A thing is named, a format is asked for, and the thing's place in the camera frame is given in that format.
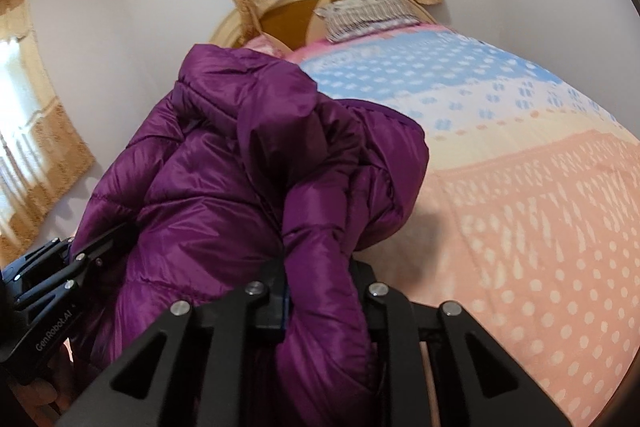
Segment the striped pillow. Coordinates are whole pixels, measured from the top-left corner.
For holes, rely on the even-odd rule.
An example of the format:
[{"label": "striped pillow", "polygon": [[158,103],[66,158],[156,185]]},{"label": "striped pillow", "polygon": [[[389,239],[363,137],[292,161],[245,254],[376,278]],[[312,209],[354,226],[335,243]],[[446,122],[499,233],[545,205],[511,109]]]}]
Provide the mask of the striped pillow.
[{"label": "striped pillow", "polygon": [[316,15],[324,19],[330,42],[420,24],[408,0],[339,0],[317,8]]}]

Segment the pink pillow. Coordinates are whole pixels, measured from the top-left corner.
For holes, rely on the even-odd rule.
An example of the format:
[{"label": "pink pillow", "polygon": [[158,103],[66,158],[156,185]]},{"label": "pink pillow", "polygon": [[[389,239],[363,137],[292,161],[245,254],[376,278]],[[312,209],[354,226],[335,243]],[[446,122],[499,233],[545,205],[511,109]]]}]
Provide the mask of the pink pillow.
[{"label": "pink pillow", "polygon": [[253,50],[255,52],[264,53],[265,55],[271,55],[271,57],[285,57],[284,52],[274,46],[266,35],[259,35],[257,37],[254,37],[242,47]]}]

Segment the triangular cutout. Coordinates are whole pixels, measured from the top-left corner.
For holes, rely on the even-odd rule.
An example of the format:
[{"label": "triangular cutout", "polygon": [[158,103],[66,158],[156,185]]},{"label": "triangular cutout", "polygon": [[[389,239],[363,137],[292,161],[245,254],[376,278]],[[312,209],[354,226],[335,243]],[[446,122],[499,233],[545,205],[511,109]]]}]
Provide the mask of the triangular cutout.
[{"label": "triangular cutout", "polygon": [[158,333],[111,382],[111,388],[133,398],[145,399],[166,344],[166,335]]},{"label": "triangular cutout", "polygon": [[465,340],[484,397],[493,398],[509,391],[515,391],[518,388],[518,382],[515,377],[473,333],[467,333]]}]

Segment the blue polka dot fabric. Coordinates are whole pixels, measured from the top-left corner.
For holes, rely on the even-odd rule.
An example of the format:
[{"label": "blue polka dot fabric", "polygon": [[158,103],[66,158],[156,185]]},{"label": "blue polka dot fabric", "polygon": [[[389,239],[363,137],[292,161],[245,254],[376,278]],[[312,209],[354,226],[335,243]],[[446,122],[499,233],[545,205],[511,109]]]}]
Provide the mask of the blue polka dot fabric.
[{"label": "blue polka dot fabric", "polygon": [[300,67],[328,96],[381,103],[414,118],[428,132],[456,131],[545,108],[615,120],[544,68],[448,30],[354,43]]}]

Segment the mattress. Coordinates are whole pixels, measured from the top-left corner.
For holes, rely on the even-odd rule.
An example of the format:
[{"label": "mattress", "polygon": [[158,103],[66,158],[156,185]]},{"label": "mattress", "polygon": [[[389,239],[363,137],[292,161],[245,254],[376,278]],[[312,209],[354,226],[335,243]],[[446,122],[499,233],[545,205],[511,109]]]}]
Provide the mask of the mattress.
[{"label": "mattress", "polygon": [[322,92],[425,129],[414,213],[360,254],[414,301],[455,299],[577,427],[640,345],[640,148],[593,100],[484,42],[423,25],[296,51]]}]

